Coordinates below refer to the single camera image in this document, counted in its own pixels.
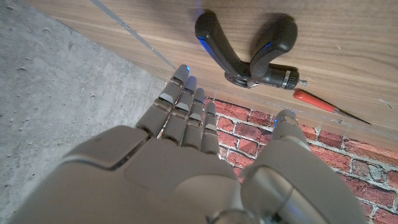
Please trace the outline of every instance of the wooden shelf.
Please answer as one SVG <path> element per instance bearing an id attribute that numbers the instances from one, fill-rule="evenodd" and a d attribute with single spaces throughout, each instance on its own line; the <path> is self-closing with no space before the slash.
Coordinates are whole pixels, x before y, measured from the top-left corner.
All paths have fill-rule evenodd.
<path id="1" fill-rule="evenodd" d="M 171 66 L 91 1 L 28 2 L 154 75 L 171 77 Z M 207 95 L 266 113 L 290 108 L 301 123 L 398 151 L 397 1 L 101 2 L 175 67 L 189 65 Z M 204 9 L 217 14 L 230 44 L 245 61 L 251 59 L 256 34 L 272 16 L 292 16 L 298 25 L 296 44 L 273 63 L 297 67 L 300 78 L 308 81 L 308 87 L 301 88 L 373 125 L 297 101 L 292 91 L 269 86 L 247 90 L 228 83 L 195 37 L 195 21 Z"/>

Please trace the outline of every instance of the concrete surface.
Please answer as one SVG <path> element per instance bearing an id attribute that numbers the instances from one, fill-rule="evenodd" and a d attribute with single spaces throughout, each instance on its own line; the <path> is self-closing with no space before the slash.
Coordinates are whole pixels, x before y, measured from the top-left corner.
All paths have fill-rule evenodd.
<path id="1" fill-rule="evenodd" d="M 134 126 L 164 82 L 20 1 L 0 1 L 0 223 L 73 146 Z"/>

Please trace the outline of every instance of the fingertip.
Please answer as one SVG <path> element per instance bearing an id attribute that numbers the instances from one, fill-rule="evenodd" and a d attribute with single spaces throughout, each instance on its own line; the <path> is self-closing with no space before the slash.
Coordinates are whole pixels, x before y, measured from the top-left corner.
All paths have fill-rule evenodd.
<path id="1" fill-rule="evenodd" d="M 187 69 L 187 67 L 188 66 L 186 65 L 180 65 L 179 68 L 176 69 L 173 77 L 185 83 L 189 76 L 189 70 Z"/>
<path id="2" fill-rule="evenodd" d="M 212 114 L 213 116 L 216 115 L 216 106 L 213 102 L 210 102 L 206 105 L 206 114 Z"/>
<path id="3" fill-rule="evenodd" d="M 193 76 L 189 77 L 184 88 L 194 92 L 197 88 L 197 79 Z"/>
<path id="4" fill-rule="evenodd" d="M 204 98 L 205 98 L 205 91 L 202 88 L 197 88 L 194 97 L 195 101 L 203 102 Z"/>

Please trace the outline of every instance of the pistol grip tool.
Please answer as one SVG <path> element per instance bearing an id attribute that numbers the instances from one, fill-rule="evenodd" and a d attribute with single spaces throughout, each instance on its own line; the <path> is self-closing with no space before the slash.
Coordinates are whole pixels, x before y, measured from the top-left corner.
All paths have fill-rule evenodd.
<path id="1" fill-rule="evenodd" d="M 196 37 L 225 71 L 228 81 L 245 88 L 261 83 L 292 90 L 299 82 L 298 70 L 270 62 L 293 48 L 297 25 L 291 18 L 285 17 L 274 24 L 271 32 L 266 44 L 253 55 L 251 61 L 243 62 L 229 44 L 214 12 L 205 12 L 195 24 Z"/>

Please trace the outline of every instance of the robotic hand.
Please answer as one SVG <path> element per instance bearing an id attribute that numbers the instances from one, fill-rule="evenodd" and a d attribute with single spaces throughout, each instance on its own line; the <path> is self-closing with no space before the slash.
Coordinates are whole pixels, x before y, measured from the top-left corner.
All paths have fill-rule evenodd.
<path id="1" fill-rule="evenodd" d="M 219 158 L 215 106 L 202 125 L 204 91 L 188 75 L 177 69 L 136 128 L 117 126 L 69 152 L 11 223 L 365 223 L 289 110 L 241 185 Z"/>

